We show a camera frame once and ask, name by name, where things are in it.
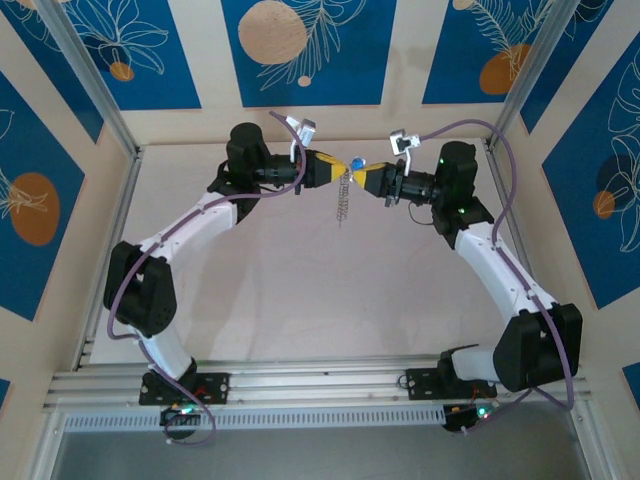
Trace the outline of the right black controller board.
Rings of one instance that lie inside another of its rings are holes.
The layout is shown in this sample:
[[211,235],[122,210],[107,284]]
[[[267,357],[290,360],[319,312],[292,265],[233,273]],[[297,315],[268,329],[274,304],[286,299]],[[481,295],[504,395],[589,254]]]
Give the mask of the right black controller board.
[[500,404],[497,402],[446,405],[443,428],[452,433],[464,433],[486,422],[499,407]]

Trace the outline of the black controller board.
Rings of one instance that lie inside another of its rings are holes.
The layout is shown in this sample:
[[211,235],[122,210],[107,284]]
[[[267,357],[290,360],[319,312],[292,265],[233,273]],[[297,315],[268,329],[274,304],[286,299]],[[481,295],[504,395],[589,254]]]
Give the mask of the black controller board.
[[201,424],[200,411],[194,407],[168,407],[161,411],[159,424],[168,426],[199,426]]
[[446,405],[443,428],[452,433],[464,433],[486,422],[499,407],[500,404],[497,402]]

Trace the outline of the left black controller board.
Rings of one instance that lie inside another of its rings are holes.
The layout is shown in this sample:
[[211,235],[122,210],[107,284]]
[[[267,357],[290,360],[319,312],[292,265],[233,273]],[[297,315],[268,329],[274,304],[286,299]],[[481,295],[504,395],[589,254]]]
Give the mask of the left black controller board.
[[168,426],[199,426],[201,424],[200,411],[194,407],[168,407],[161,411],[159,424]]

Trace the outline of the right aluminium side rail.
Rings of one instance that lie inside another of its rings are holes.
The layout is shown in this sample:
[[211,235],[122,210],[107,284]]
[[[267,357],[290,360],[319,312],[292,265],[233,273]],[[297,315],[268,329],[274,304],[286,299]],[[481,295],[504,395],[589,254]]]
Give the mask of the right aluminium side rail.
[[486,155],[501,194],[503,211],[493,224],[483,227],[487,245],[483,248],[483,262],[476,269],[502,315],[503,329],[498,339],[483,348],[502,351],[510,359],[515,358],[516,351],[526,359],[546,351],[557,355],[563,345],[551,316],[555,299],[537,286],[500,235],[500,225],[510,214],[515,198],[516,182],[506,180],[493,153]]

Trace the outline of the aluminium side rail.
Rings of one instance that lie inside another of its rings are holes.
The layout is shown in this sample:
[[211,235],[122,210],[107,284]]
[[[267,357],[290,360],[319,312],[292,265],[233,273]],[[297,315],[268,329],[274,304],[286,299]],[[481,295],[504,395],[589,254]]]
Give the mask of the aluminium side rail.
[[506,180],[493,153],[486,155],[501,194],[503,211],[493,224],[483,227],[487,245],[483,248],[483,262],[476,269],[502,315],[503,329],[498,339],[483,348],[502,351],[510,359],[515,358],[516,351],[526,359],[546,351],[557,355],[563,345],[551,316],[555,299],[537,286],[500,235],[500,225],[510,214],[515,198],[516,182]]
[[134,191],[144,158],[145,148],[140,147],[126,172],[109,223],[106,243],[99,257],[99,269],[93,280],[86,308],[81,317],[81,326],[75,350],[69,363],[69,370],[75,372],[91,364],[93,346],[96,340],[107,339],[109,313],[103,305],[104,290],[108,279],[111,251],[121,241],[129,216]]

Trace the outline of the right aluminium corner post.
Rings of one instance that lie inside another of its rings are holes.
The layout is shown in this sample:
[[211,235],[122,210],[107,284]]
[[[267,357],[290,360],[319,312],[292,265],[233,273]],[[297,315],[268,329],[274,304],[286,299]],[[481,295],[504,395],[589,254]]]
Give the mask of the right aluminium corner post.
[[497,119],[505,134],[520,122],[531,134],[614,0],[549,0],[531,51]]

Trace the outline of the aluminium corner post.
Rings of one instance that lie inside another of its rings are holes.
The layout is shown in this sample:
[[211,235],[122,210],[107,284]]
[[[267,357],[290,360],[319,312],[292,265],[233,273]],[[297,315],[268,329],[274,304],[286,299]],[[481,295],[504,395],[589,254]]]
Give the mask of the aluminium corner post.
[[34,0],[36,10],[73,69],[83,89],[126,154],[136,159],[140,147],[79,34],[57,0]]
[[549,0],[531,51],[497,119],[505,134],[520,122],[531,134],[614,0]]

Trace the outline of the left aluminium side rail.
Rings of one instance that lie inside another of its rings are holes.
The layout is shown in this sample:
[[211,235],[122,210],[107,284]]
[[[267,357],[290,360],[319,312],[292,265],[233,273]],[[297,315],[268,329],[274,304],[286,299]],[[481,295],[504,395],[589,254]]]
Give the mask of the left aluminium side rail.
[[69,363],[69,370],[75,372],[91,364],[93,346],[96,340],[107,339],[109,313],[103,305],[104,290],[108,279],[111,251],[121,241],[129,216],[134,191],[144,158],[145,148],[140,147],[126,172],[109,223],[106,243],[99,257],[99,269],[93,280],[86,308],[81,317],[81,326],[75,350]]

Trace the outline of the left aluminium corner post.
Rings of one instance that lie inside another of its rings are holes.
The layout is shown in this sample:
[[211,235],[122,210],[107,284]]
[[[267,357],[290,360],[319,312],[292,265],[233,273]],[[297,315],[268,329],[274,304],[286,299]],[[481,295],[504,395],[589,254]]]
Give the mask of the left aluminium corner post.
[[57,0],[34,0],[36,10],[73,69],[83,89],[126,154],[136,159],[140,147],[79,34]]

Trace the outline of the aluminium front rail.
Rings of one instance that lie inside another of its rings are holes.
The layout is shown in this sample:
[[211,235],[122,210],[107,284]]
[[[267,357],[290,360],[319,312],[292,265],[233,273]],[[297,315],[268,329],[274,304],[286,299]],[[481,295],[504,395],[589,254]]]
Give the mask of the aluminium front rail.
[[[230,408],[390,406],[409,402],[397,384],[408,369],[434,368],[435,355],[329,360],[204,361],[200,372],[230,375]],[[56,372],[43,410],[97,411],[138,405],[144,363],[87,364]]]

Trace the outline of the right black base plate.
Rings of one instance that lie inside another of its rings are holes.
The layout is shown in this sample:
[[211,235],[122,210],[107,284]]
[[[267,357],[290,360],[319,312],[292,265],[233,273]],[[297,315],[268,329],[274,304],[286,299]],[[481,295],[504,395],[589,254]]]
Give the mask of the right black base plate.
[[486,381],[464,381],[436,368],[416,368],[405,371],[410,400],[471,400],[495,398],[497,388]]

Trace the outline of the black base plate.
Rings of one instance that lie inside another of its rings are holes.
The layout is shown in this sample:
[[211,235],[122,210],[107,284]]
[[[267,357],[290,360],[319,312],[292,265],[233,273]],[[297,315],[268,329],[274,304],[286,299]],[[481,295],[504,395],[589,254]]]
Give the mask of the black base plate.
[[405,371],[410,400],[471,400],[495,398],[497,388],[486,381],[464,381],[436,368],[416,368]]
[[[180,384],[205,405],[225,405],[229,393],[228,373],[191,373],[180,379]],[[142,406],[169,406],[193,403],[157,372],[144,374],[138,403]]]

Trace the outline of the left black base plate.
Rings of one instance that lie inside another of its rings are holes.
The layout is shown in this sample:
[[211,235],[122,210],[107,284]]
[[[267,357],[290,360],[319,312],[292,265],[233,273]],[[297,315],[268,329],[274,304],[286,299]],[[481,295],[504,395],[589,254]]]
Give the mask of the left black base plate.
[[[180,379],[180,384],[205,405],[225,405],[229,393],[228,373],[191,373]],[[138,403],[142,406],[169,406],[193,403],[157,372],[144,374]]]

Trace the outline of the aluminium frame leg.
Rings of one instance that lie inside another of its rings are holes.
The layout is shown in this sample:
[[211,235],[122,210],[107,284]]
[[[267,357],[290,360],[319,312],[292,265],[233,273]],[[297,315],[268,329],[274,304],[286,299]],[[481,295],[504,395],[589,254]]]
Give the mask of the aluminium frame leg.
[[617,480],[607,438],[588,400],[576,400],[571,410],[573,425],[591,480]]
[[51,480],[65,434],[67,417],[66,413],[60,411],[40,415],[21,480]]

